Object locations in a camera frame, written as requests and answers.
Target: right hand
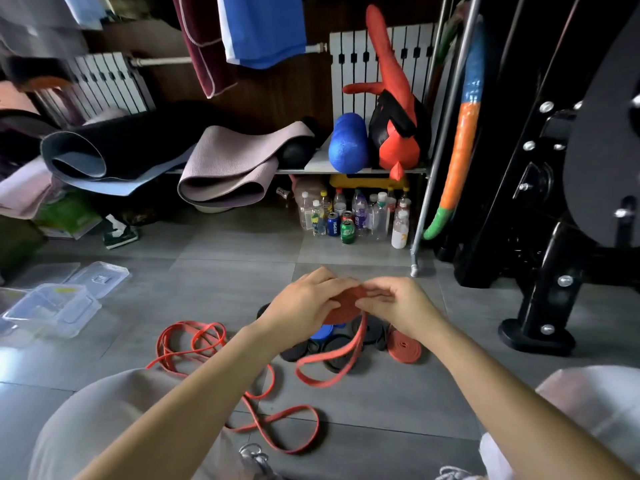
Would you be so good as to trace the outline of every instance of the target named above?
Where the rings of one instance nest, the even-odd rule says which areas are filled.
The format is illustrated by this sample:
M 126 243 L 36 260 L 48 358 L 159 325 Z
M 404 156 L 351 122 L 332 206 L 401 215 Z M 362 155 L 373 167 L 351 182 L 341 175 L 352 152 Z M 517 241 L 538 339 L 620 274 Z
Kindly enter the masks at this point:
M 356 306 L 382 318 L 412 339 L 434 321 L 444 320 L 420 285 L 411 278 L 384 276 L 363 283 L 369 297 L 360 298 Z

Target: green can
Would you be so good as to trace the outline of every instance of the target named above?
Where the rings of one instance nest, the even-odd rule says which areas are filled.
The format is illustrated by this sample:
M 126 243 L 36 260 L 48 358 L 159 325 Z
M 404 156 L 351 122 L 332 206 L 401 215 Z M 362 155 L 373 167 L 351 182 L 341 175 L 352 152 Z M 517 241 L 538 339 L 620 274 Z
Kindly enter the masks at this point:
M 340 239 L 345 244 L 351 244 L 356 239 L 356 226 L 350 219 L 344 219 L 340 224 Z

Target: left hand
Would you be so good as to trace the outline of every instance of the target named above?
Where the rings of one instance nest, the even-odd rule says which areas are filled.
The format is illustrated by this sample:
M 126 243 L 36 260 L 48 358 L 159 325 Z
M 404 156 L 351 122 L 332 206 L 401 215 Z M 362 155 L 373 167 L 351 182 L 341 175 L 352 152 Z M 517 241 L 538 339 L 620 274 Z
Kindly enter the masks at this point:
M 280 353 L 318 331 L 329 312 L 340 307 L 332 298 L 359 284 L 320 267 L 284 288 L 255 324 L 269 334 Z

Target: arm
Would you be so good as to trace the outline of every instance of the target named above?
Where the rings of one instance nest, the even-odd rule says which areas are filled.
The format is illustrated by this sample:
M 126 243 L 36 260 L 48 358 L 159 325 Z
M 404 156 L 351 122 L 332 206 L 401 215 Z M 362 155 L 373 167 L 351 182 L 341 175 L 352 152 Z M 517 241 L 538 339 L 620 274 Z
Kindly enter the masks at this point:
M 519 479 L 640 478 L 446 321 L 416 282 L 377 278 L 365 287 L 370 298 L 356 305 L 388 320 L 440 359 Z
M 260 371 L 315 333 L 340 306 L 331 298 L 357 284 L 320 268 L 287 286 L 256 322 L 153 405 L 76 480 L 192 478 Z

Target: soda can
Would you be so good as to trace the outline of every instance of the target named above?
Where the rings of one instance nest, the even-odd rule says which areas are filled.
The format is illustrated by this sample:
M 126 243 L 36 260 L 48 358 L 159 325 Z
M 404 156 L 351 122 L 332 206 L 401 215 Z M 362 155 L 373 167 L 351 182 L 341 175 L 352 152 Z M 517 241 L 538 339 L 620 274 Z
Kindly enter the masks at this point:
M 351 244 L 356 239 L 356 225 L 350 219 L 343 219 L 340 224 L 340 239 L 345 244 Z
M 326 233 L 334 237 L 340 235 L 340 217 L 336 212 L 329 213 L 326 221 Z

